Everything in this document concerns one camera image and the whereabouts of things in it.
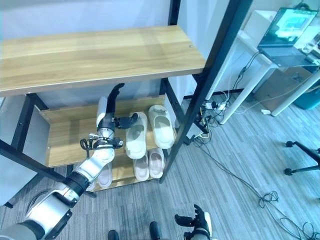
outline teal bin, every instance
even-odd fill
[[[320,104],[320,80],[317,81],[307,92],[298,97],[293,103],[301,109],[313,109]]]

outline laptop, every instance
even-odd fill
[[[279,67],[313,66],[295,43],[317,15],[316,10],[281,7],[258,45],[258,50]]]

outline chair caster wheel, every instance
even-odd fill
[[[291,176],[292,175],[292,169],[291,168],[286,168],[284,171],[285,175]]]
[[[292,141],[287,141],[287,142],[285,143],[285,146],[286,146],[287,148],[292,148],[293,145],[294,145],[294,143],[293,143]]]

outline black shoe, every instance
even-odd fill
[[[161,238],[160,226],[156,221],[150,223],[151,240],[159,240]]]
[[[119,240],[119,235],[116,230],[110,230],[108,232],[108,240]]]

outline cardboard box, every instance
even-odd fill
[[[312,74],[303,67],[290,67],[285,72],[274,70],[254,94],[268,110],[274,111]]]

